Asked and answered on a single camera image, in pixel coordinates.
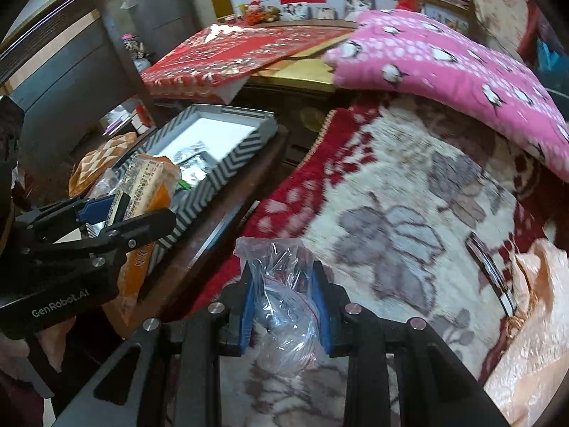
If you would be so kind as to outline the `yellow cracker packet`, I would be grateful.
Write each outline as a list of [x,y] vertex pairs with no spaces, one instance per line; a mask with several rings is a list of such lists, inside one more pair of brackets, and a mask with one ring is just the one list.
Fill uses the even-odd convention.
[[[129,196],[122,220],[129,220],[162,208],[168,208],[181,180],[181,171],[166,156],[136,155],[129,164],[126,174],[115,191],[114,201],[106,220],[110,227],[119,220],[119,201]],[[128,325],[139,291],[149,272],[149,265],[155,243],[141,246],[126,256],[119,272],[119,296],[113,301],[122,321]]]

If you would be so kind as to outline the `white silver snack packet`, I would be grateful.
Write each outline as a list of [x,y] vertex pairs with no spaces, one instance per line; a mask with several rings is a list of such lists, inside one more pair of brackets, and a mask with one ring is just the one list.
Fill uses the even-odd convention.
[[208,152],[202,141],[181,148],[174,155],[174,164],[181,172],[181,187],[190,190],[203,181],[217,160]]

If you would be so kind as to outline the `clear plastic bag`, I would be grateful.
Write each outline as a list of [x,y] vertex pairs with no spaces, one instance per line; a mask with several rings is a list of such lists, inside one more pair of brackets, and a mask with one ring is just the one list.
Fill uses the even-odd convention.
[[252,273],[255,321],[265,329],[256,363],[283,378],[317,367],[324,351],[312,252],[299,239],[240,237],[234,255]]

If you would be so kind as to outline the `orange checkered cushion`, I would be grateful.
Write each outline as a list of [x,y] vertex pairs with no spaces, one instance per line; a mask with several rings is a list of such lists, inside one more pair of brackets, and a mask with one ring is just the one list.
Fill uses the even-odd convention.
[[69,197],[78,197],[112,167],[137,140],[135,132],[127,132],[111,138],[94,151],[88,152],[74,167],[69,178]]

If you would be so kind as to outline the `peach satin cloth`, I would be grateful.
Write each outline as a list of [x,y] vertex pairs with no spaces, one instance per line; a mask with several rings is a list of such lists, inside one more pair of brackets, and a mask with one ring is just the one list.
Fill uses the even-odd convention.
[[511,426],[532,426],[568,371],[568,256],[545,238],[511,257],[512,340],[484,389]]

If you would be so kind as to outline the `striped white tray box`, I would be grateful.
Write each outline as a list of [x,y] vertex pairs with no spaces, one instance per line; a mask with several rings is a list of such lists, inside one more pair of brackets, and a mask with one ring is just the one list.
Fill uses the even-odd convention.
[[135,155],[166,156],[179,166],[182,181],[172,197],[176,227],[158,241],[172,248],[213,197],[275,136],[271,112],[227,105],[194,104],[180,112],[105,171],[96,189],[114,194]]

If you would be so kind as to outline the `dark wooden chair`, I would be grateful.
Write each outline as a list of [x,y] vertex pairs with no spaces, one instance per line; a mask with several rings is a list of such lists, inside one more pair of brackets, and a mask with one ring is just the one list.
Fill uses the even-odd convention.
[[8,80],[45,45],[91,12],[94,22],[67,42],[10,94],[24,111],[18,160],[34,182],[34,197],[68,194],[73,151],[116,106],[136,97],[155,127],[165,125],[119,36],[105,0],[58,0],[18,39],[1,50]]

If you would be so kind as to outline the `red embroidered cloth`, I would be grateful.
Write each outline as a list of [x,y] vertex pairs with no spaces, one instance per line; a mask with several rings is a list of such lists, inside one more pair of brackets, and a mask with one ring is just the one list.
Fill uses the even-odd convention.
[[329,25],[213,24],[144,70],[142,79],[155,99],[229,104],[254,73],[350,32]]

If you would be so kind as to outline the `red floral blanket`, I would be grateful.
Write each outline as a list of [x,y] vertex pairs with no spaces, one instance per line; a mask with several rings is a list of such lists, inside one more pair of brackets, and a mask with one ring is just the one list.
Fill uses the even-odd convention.
[[[512,340],[511,257],[541,238],[568,256],[568,185],[475,118],[364,95],[329,114],[241,237],[301,240],[353,302],[424,319],[485,386]],[[229,255],[198,305],[240,270]]]

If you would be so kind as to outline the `grey refrigerator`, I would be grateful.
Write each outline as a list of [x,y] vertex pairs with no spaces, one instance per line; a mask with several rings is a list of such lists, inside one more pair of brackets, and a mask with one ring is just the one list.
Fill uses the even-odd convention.
[[124,0],[136,34],[155,63],[198,31],[188,0]]

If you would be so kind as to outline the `plush toys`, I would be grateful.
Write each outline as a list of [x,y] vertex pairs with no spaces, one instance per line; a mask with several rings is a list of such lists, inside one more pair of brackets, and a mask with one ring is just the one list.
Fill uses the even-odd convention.
[[241,6],[244,21],[249,26],[260,23],[272,23],[279,21],[281,12],[277,7],[263,5],[260,0],[251,1]]

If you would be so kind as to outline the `pink penguin pillow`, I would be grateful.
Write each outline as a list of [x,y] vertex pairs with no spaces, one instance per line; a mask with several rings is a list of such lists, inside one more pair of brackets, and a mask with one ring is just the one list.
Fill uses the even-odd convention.
[[323,61],[336,87],[422,96],[475,118],[568,178],[568,126],[538,78],[515,59],[406,10],[369,10]]

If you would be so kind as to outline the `wedding photo frame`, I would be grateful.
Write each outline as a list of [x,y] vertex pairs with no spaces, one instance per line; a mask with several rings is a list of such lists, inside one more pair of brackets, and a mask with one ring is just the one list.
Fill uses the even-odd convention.
[[371,10],[374,0],[344,0],[344,20],[355,21],[361,12]]

